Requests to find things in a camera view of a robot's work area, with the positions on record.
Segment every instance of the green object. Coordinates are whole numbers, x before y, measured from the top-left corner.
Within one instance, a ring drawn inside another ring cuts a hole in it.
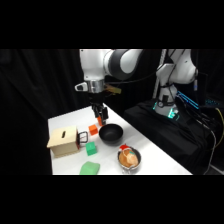
[[[88,156],[92,156],[97,153],[96,146],[94,142],[89,142],[86,144],[86,151]]]
[[[100,169],[100,164],[87,162],[82,166],[79,175],[97,175]]]

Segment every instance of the white table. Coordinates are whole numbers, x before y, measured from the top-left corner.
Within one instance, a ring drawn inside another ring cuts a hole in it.
[[[135,128],[114,111],[108,108],[109,120],[107,123],[120,125],[124,130],[123,143],[139,150],[142,155],[142,162],[138,170],[132,171],[135,175],[191,175],[185,168],[158,148],[154,143],[145,138]],[[54,129],[68,126],[77,126],[78,131],[88,131],[88,127],[96,124],[97,119],[91,107],[65,114],[48,121],[50,134]],[[54,175],[79,175],[81,167],[86,162],[100,164],[98,175],[122,175],[122,168],[117,161],[117,153],[120,145],[108,146],[104,144],[99,135],[90,136],[89,142],[95,142],[98,153],[90,157],[87,156],[85,145],[80,152],[62,158],[55,158],[51,152]]]

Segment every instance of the metal pot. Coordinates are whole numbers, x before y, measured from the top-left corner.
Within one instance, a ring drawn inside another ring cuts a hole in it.
[[[123,166],[123,165],[120,163],[120,160],[119,160],[119,156],[120,156],[120,154],[121,154],[122,152],[118,152],[118,156],[117,156],[117,158],[118,158],[118,162],[119,162],[120,166],[123,168],[122,173],[125,174],[125,172],[127,171],[128,174],[131,175],[131,171],[136,170],[136,169],[139,168],[139,166],[140,166],[140,164],[141,164],[141,161],[142,161],[142,156],[141,156],[141,154],[140,154],[140,152],[139,152],[138,150],[136,150],[136,149],[134,149],[134,148],[132,148],[132,147],[130,147],[130,146],[129,146],[129,148],[130,148],[130,149],[135,153],[135,155],[137,156],[137,158],[138,158],[138,166],[136,166],[136,167],[130,167],[130,168]]]

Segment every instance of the green light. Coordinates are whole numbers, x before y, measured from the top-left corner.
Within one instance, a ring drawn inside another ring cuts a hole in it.
[[[173,112],[173,108],[170,110],[170,113],[168,115],[168,118],[173,119],[175,117],[175,113]]]
[[[153,110],[155,110],[155,109],[156,109],[156,105],[157,105],[157,102],[155,103],[155,106],[153,107]]]

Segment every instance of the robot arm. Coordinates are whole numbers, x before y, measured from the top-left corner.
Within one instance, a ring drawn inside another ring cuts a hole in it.
[[[113,76],[121,81],[133,76],[143,49],[80,49],[80,59],[84,72],[84,83],[75,87],[78,92],[88,92],[96,118],[102,125],[108,119],[104,108],[105,76]]]
[[[96,118],[102,125],[108,119],[104,108],[105,76],[110,75],[121,81],[131,78],[138,66],[143,49],[81,49],[80,58],[84,72],[84,83],[75,87],[76,91],[88,92]],[[188,84],[194,81],[196,68],[191,61],[191,49],[168,50],[171,62],[164,64],[157,72],[161,91],[155,111],[163,116],[172,114],[177,89],[173,83]]]

